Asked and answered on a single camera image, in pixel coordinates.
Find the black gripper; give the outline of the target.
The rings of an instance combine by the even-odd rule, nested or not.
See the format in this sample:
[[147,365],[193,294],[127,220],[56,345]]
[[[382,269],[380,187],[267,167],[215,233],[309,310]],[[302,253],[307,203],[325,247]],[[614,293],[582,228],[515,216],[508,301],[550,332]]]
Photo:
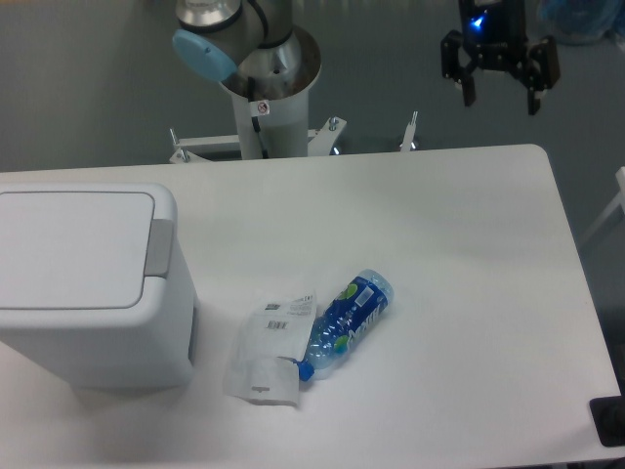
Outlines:
[[[544,36],[527,43],[523,1],[459,1],[461,32],[449,31],[440,42],[441,75],[460,86],[465,107],[476,100],[476,68],[505,71],[526,88],[527,112],[535,115],[547,90],[561,77],[557,42]],[[460,50],[469,57],[460,64]]]

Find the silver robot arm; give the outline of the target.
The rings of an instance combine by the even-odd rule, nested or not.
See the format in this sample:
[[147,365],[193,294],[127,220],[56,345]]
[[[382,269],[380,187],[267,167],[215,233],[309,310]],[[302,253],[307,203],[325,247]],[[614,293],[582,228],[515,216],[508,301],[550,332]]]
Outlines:
[[[476,100],[476,69],[510,74],[527,91],[529,114],[561,77],[556,40],[530,43],[522,1],[461,1],[461,27],[440,42],[441,75]],[[321,70],[316,41],[293,23],[290,1],[179,1],[177,56],[196,74],[251,102],[307,90]]]

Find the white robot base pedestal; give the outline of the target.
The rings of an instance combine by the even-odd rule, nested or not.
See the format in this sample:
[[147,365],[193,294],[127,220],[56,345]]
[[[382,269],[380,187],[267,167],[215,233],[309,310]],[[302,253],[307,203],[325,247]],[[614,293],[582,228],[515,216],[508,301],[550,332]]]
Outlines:
[[268,114],[273,122],[306,119],[309,129],[309,93],[320,70],[318,44],[298,25],[282,44],[252,52],[221,83],[231,98],[236,130],[244,113]]

